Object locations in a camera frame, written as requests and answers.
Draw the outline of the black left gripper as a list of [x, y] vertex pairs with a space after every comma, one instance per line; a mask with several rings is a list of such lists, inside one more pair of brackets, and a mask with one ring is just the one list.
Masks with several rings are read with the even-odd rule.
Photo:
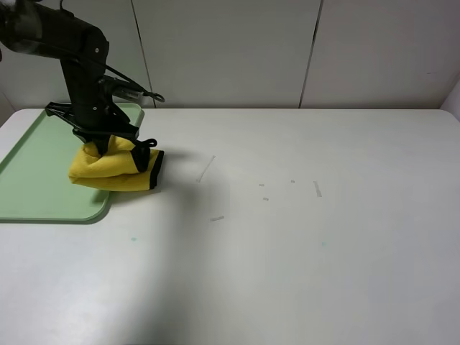
[[132, 141], [130, 153], [136, 169], [146, 172], [157, 157], [157, 140], [137, 140], [139, 128], [112, 100], [109, 91], [115, 83], [105, 76], [105, 67], [77, 60], [62, 60], [60, 64], [70, 103], [50, 102], [46, 114], [62, 119], [75, 135], [92, 141], [100, 157], [107, 153], [111, 135]]

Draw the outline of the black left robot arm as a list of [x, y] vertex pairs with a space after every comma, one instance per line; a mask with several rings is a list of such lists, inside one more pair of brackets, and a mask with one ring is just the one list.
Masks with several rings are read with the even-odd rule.
[[106, 64], [109, 41], [98, 27], [63, 7], [51, 9], [39, 1], [2, 1], [1, 43], [13, 52], [59, 60], [70, 101], [50, 102], [46, 114], [71, 125], [73, 134], [95, 144], [100, 155], [108, 152], [110, 138], [129, 140], [138, 171], [147, 170], [150, 150], [157, 142], [139, 141], [138, 127], [113, 98], [164, 98]]

